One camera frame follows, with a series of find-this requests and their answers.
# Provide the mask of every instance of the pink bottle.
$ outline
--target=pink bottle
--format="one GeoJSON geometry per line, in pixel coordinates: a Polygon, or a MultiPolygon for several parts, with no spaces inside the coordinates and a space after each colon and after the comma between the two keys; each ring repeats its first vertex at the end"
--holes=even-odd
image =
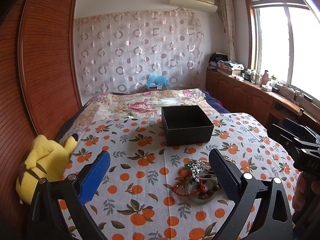
{"type": "Polygon", "coordinates": [[[268,72],[268,70],[265,70],[265,71],[264,71],[264,74],[262,75],[260,85],[266,85],[269,80],[270,80],[270,79],[269,79],[269,72],[268,72]]]}

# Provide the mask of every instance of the circle pattern curtain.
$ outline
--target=circle pattern curtain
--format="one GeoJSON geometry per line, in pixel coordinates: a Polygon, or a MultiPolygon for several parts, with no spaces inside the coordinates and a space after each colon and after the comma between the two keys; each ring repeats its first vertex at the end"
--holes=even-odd
{"type": "Polygon", "coordinates": [[[192,12],[85,17],[75,20],[75,34],[76,68],[86,93],[141,91],[149,75],[165,76],[171,89],[199,86],[204,35],[192,12]]]}

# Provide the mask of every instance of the tablecloth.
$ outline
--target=tablecloth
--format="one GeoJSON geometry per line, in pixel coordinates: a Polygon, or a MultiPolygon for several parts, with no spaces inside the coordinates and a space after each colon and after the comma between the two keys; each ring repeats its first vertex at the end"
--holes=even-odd
{"type": "MultiPolygon", "coordinates": [[[[234,203],[222,190],[208,203],[195,203],[176,195],[172,187],[185,174],[184,163],[208,159],[213,148],[257,179],[281,178],[291,206],[299,172],[282,146],[268,138],[267,130],[248,114],[209,118],[215,126],[210,142],[177,147],[166,146],[158,117],[97,121],[86,130],[64,176],[78,173],[101,150],[110,153],[110,168],[85,205],[109,240],[210,240],[234,203]]],[[[255,201],[239,237],[248,234],[259,202],[255,201]]],[[[64,200],[60,206],[70,231],[80,239],[64,200]]]]}

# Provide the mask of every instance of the plastic bag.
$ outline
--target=plastic bag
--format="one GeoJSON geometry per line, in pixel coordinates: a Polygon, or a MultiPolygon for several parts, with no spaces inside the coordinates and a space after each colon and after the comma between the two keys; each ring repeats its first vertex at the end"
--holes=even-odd
{"type": "Polygon", "coordinates": [[[149,75],[148,81],[146,83],[147,89],[150,87],[157,87],[157,86],[168,86],[169,82],[166,77],[164,76],[152,76],[149,75]]]}

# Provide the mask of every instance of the air conditioner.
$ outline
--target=air conditioner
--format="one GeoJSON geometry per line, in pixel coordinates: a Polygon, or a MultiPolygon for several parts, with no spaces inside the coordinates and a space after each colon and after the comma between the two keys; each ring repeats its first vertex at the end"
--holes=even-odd
{"type": "Polygon", "coordinates": [[[170,5],[181,6],[208,13],[214,13],[218,8],[214,5],[214,0],[170,0],[170,5]]]}

